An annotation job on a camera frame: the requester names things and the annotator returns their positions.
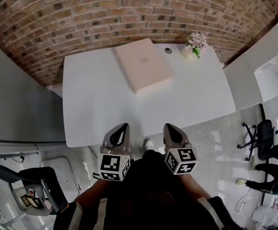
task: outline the black office chair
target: black office chair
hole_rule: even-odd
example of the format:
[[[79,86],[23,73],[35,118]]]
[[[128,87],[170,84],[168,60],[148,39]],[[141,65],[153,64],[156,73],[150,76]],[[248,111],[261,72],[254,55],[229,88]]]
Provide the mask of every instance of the black office chair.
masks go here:
[[[55,215],[59,210],[67,206],[67,199],[59,185],[56,173],[51,167],[31,168],[17,173],[0,165],[0,179],[8,182],[12,195],[22,211],[24,210],[13,193],[12,183],[17,181],[22,181],[25,188],[29,188],[32,185],[41,185],[53,206],[51,215]]]
[[[246,128],[249,134],[250,142],[242,146],[237,145],[237,148],[242,149],[251,145],[249,149],[249,157],[245,160],[250,161],[254,148],[258,148],[258,158],[262,161],[266,160],[268,158],[266,153],[273,146],[274,135],[278,134],[278,130],[275,131],[270,120],[264,120],[258,124],[258,126],[253,125],[253,128],[255,129],[254,134],[252,134],[246,123],[242,123],[242,125]]]

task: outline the seated person in black pants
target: seated person in black pants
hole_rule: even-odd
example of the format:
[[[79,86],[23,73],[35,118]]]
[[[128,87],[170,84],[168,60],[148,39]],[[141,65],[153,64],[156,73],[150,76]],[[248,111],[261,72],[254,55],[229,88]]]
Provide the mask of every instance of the seated person in black pants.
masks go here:
[[[273,146],[269,151],[267,151],[266,155],[269,155],[269,158],[278,159],[278,145]],[[261,192],[278,195],[278,165],[266,163],[258,164],[255,169],[272,175],[274,180],[271,182],[257,183],[239,178],[237,179],[236,183],[245,184],[246,186]]]

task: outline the gray floor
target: gray floor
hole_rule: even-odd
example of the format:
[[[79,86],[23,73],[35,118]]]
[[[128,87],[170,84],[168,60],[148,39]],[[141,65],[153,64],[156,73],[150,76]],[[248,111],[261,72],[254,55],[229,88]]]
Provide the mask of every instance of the gray floor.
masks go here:
[[[264,174],[262,172],[250,171],[250,164],[245,162],[248,156],[248,149],[237,149],[238,143],[244,143],[246,133],[242,123],[248,125],[258,124],[261,120],[259,107],[245,109],[228,116],[217,118],[202,124],[194,125],[183,129],[192,145],[197,149],[199,163],[192,175],[212,196],[220,196],[232,218],[241,227],[253,229],[251,216],[260,200],[261,193],[250,190],[248,195],[242,199],[246,202],[245,207],[239,213],[235,212],[237,201],[248,192],[245,186],[237,186],[235,180],[243,177],[250,180],[262,182]],[[155,142],[155,147],[163,151],[162,134],[150,137]],[[144,152],[142,143],[145,138],[132,139],[133,154],[136,159],[140,158]],[[24,163],[17,163],[11,159],[0,160],[0,164],[19,171],[26,168],[38,167],[39,162],[44,159],[65,156],[70,159],[75,175],[83,192],[89,188],[95,179],[92,173],[96,172],[96,156],[99,153],[100,146],[92,146],[92,151],[88,147],[54,150],[43,152],[39,155],[27,156]],[[53,163],[55,171],[62,189],[69,200],[75,198],[78,194],[72,181],[71,174],[63,163]],[[9,192],[5,182],[0,180],[0,209],[5,218],[0,222],[11,220],[13,216],[20,214],[17,206]],[[52,228],[55,217],[33,217],[28,216],[14,225],[17,230],[25,229],[45,229]]]

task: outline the white vase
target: white vase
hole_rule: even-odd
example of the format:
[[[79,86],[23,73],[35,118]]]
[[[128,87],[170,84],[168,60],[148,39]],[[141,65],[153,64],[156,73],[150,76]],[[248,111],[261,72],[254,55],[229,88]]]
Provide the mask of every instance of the white vase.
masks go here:
[[[180,53],[184,57],[184,59],[187,59],[187,60],[198,59],[198,57],[192,52],[192,50],[190,48],[187,49],[186,47],[184,47],[181,49]]]

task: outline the chair backrest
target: chair backrest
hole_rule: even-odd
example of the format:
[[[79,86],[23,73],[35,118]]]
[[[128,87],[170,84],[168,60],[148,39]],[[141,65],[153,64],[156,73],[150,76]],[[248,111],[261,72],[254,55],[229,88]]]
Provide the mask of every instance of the chair backrest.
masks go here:
[[[0,165],[0,179],[9,183],[14,183],[19,180],[27,180],[26,178],[20,176],[17,172],[12,171],[2,165]]]

